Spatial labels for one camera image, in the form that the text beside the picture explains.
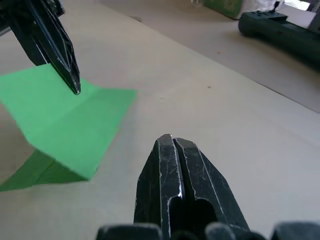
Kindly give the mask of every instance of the table surface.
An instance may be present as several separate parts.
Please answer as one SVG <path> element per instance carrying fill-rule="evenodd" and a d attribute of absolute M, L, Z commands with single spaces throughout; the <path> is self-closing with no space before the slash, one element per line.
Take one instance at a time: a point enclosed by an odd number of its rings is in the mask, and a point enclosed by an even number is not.
<path fill-rule="evenodd" d="M 252 230 L 319 219 L 319 114 L 95 1 L 65 8 L 82 77 L 138 98 L 90 182 L 0 193 L 0 239 L 88 240 L 101 225 L 132 223 L 137 179 L 166 133 L 198 145 Z M 12 32 L 0 54 L 1 74 L 33 66 Z M 0 169 L 31 151 L 2 108 Z"/>
<path fill-rule="evenodd" d="M 320 71 L 259 38 L 244 37 L 238 21 L 190 0 L 100 0 L 142 24 L 241 75 L 320 113 Z M 308 27 L 314 13 L 282 5 L 288 21 Z"/>

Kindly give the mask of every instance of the black plastic part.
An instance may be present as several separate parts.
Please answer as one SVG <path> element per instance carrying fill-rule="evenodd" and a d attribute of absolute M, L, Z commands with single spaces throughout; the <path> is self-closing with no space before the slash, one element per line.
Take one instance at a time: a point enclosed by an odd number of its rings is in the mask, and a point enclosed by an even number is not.
<path fill-rule="evenodd" d="M 281 223 L 275 227 L 271 240 L 319 240 L 320 225 L 313 222 Z"/>
<path fill-rule="evenodd" d="M 74 48 L 58 19 L 64 13 L 60 2 L 15 0 L 10 3 L 2 6 L 1 16 L 29 59 L 37 66 L 52 64 L 71 90 L 79 94 L 80 73 Z"/>
<path fill-rule="evenodd" d="M 272 240 L 319 240 L 316 223 L 276 226 Z M 97 240 L 266 240 L 251 232 L 221 173 L 191 141 L 158 138 L 138 179 L 133 225 Z"/>
<path fill-rule="evenodd" d="M 273 11 L 244 12 L 239 31 L 248 37 L 264 36 L 281 48 L 320 67 L 320 34 L 287 21 L 288 16 Z"/>
<path fill-rule="evenodd" d="M 96 240 L 161 240 L 161 231 L 153 224 L 104 226 Z"/>
<path fill-rule="evenodd" d="M 164 240 L 177 231 L 205 239 L 212 222 L 235 236 L 250 231 L 221 173 L 193 142 L 169 134 L 155 142 L 139 177 L 134 222 L 157 224 Z"/>

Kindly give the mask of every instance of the green paper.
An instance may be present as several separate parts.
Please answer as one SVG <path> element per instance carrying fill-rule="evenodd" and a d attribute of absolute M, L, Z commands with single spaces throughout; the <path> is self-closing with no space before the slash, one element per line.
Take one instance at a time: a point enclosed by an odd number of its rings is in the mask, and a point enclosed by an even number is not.
<path fill-rule="evenodd" d="M 84 79 L 74 95 L 50 64 L 0 77 L 0 101 L 36 148 L 0 191 L 91 179 L 135 96 Z"/>

